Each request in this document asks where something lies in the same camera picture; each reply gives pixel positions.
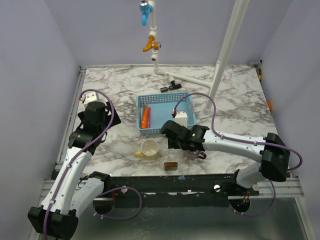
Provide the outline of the purple plastic cup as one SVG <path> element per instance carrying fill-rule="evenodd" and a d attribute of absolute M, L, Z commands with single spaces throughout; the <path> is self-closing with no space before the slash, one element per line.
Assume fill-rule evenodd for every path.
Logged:
<path fill-rule="evenodd" d="M 205 154 L 205 152 L 199 151 L 199 150 L 196 150 L 196 151 L 186 150 L 184 152 L 184 156 L 189 160 L 195 160 L 195 159 L 205 160 L 207 158 L 207 155 Z"/>

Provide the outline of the clear tray with brown ends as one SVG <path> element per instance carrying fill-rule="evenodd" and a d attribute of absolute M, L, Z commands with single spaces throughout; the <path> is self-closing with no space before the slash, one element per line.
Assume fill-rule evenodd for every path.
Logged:
<path fill-rule="evenodd" d="M 165 171 L 176 171 L 178 169 L 178 157 L 175 149 L 170 148 L 169 140 L 163 145 L 160 158 Z"/>

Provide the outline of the yellow ceramic mug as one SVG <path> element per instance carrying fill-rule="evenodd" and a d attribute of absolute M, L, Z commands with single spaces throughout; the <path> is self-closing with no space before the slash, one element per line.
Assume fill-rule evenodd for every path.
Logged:
<path fill-rule="evenodd" d="M 159 155 L 159 145 L 153 139 L 145 140 L 141 146 L 140 150 L 135 152 L 134 156 L 136 158 L 142 158 L 146 160 L 155 160 Z"/>

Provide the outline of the orange toothpaste tube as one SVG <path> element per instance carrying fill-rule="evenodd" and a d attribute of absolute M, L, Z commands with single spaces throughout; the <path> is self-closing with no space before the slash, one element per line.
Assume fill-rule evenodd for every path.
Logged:
<path fill-rule="evenodd" d="M 142 117 L 140 121 L 140 128 L 146 129 L 148 127 L 148 120 L 149 120 L 149 106 L 145 106 L 142 111 Z"/>

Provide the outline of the light blue plastic basket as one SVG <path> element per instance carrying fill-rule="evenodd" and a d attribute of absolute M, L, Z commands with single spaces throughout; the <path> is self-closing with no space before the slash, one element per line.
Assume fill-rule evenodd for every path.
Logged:
<path fill-rule="evenodd" d="M 175 105 L 188 92 L 169 92 L 139 95 L 136 97 L 136 125 L 141 135 L 156 135 L 168 120 L 172 120 Z M 145 107 L 150 108 L 150 127 L 141 128 Z"/>

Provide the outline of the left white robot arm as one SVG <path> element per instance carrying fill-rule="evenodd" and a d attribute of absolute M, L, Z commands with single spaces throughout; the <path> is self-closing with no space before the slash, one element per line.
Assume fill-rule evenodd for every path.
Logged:
<path fill-rule="evenodd" d="M 92 101 L 77 116 L 80 124 L 69 136 L 66 156 L 54 184 L 40 206 L 31 207 L 27 214 L 37 233 L 61 240 L 72 238 L 94 195 L 104 198 L 110 194 L 111 185 L 105 177 L 91 178 L 80 190 L 77 186 L 84 168 L 104 142 L 106 130 L 121 123 L 108 101 Z"/>

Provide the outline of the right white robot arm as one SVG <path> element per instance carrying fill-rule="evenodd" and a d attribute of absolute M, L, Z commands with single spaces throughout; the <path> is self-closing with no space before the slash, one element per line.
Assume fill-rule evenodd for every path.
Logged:
<path fill-rule="evenodd" d="M 252 165 L 234 173 L 230 191 L 236 196 L 263 180 L 285 182 L 287 179 L 290 152 L 275 133 L 268 133 L 266 137 L 239 136 L 201 125 L 188 129 L 173 120 L 168 120 L 160 133 L 167 138 L 169 149 L 218 151 L 253 160 Z"/>

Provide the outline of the white horizontal pipe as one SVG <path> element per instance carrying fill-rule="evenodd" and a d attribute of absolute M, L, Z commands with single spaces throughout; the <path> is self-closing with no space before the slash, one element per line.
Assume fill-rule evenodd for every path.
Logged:
<path fill-rule="evenodd" d="M 205 86 L 207 88 L 211 87 L 211 84 L 209 82 L 206 82 L 204 80 L 199 80 L 199 79 L 196 79 L 196 78 L 192 78 L 192 77 L 189 77 L 189 76 L 183 76 L 183 75 L 179 75 L 179 74 L 172 73 L 172 72 L 166 72 L 166 71 L 163 71 L 161 69 L 159 69 L 158 71 L 155 71 L 155 73 L 157 75 L 163 75 L 166 78 L 173 77 L 175 79 L 179 79 L 179 80 L 190 82 L 190 83 L 193 83 L 193 84 Z"/>

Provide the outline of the black tee valve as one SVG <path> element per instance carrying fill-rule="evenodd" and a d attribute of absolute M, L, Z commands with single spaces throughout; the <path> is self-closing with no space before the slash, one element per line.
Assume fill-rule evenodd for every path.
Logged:
<path fill-rule="evenodd" d="M 173 90 L 178 90 L 181 89 L 182 85 L 181 84 L 175 84 L 175 85 L 170 85 L 168 87 L 162 87 L 160 88 L 161 93 L 166 93 L 168 91 L 173 91 Z"/>

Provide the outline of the orange brass tap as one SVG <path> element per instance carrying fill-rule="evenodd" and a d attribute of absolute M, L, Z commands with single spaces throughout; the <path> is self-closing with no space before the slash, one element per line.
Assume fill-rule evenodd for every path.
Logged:
<path fill-rule="evenodd" d="M 158 51 L 161 49 L 162 44 L 159 41 L 155 40 L 155 36 L 149 35 L 146 46 L 142 49 L 143 52 L 147 52 L 149 50 Z"/>

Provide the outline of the yellow tool in corner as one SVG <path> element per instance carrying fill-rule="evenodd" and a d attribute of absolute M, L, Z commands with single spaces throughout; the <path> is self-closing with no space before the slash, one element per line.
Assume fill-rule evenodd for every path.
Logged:
<path fill-rule="evenodd" d="M 251 61 L 249 63 L 253 68 L 255 68 L 258 79 L 260 82 L 262 81 L 262 68 L 261 68 L 262 63 L 263 63 L 262 59 L 260 59 L 258 61 Z"/>

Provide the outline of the white vertical pipe with fittings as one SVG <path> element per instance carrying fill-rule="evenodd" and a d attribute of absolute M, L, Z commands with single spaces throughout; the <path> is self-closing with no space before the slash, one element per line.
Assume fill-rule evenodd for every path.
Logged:
<path fill-rule="evenodd" d="M 150 0 L 149 5 L 152 7 L 152 11 L 149 14 L 149 23 L 150 23 L 150 32 L 149 34 L 154 37 L 153 44 L 157 43 L 158 48 L 160 49 L 160 43 L 158 41 L 158 30 L 156 25 L 156 1 Z M 159 51 L 152 49 L 151 61 L 153 63 L 154 73 L 158 74 L 159 72 Z"/>

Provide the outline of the white diagonal pole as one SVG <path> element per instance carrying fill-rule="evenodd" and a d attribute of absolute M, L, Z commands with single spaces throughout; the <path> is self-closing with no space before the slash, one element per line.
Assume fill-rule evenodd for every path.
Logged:
<path fill-rule="evenodd" d="M 249 0 L 236 0 L 234 3 L 220 54 L 216 61 L 213 83 L 209 91 L 209 96 L 212 100 L 215 98 L 218 91 L 249 2 Z"/>

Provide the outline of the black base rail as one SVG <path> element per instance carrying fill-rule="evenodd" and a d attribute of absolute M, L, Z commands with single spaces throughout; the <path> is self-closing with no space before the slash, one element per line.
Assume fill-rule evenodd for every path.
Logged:
<path fill-rule="evenodd" d="M 80 216 L 91 205 L 99 213 L 116 208 L 229 207 L 229 197 L 242 202 L 257 196 L 252 188 L 236 184 L 234 174 L 110 176 L 94 171 L 78 189 L 79 176 L 57 176 L 42 201 L 43 209 L 61 215 Z"/>

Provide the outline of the orange clip on wall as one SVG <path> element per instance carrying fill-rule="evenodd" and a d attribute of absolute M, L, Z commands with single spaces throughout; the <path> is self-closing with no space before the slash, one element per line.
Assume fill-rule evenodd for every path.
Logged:
<path fill-rule="evenodd" d="M 270 111 L 272 111 L 272 103 L 270 100 L 267 100 L 267 105 Z"/>

